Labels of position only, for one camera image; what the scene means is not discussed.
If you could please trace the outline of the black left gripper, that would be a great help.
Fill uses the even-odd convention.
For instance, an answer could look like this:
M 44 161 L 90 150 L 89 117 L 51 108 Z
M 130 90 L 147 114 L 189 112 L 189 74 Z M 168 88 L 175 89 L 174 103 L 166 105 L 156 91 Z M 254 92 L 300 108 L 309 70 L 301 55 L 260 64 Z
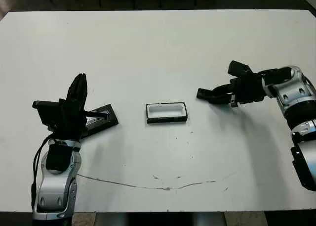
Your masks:
M 72 81 L 65 99 L 59 99 L 49 130 L 58 139 L 80 140 L 85 130 L 84 106 L 87 98 L 86 74 L 78 74 Z

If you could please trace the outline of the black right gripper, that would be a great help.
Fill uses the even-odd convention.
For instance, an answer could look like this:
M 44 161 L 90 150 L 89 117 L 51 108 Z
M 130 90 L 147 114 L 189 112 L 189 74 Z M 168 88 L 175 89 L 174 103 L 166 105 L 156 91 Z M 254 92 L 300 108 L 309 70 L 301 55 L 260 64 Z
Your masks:
M 230 84 L 218 86 L 213 89 L 214 94 L 209 100 L 211 104 L 230 104 L 230 107 L 237 107 L 238 103 L 247 104 L 262 101 L 266 93 L 262 85 L 262 74 L 248 73 L 244 75 L 231 74 L 234 79 Z

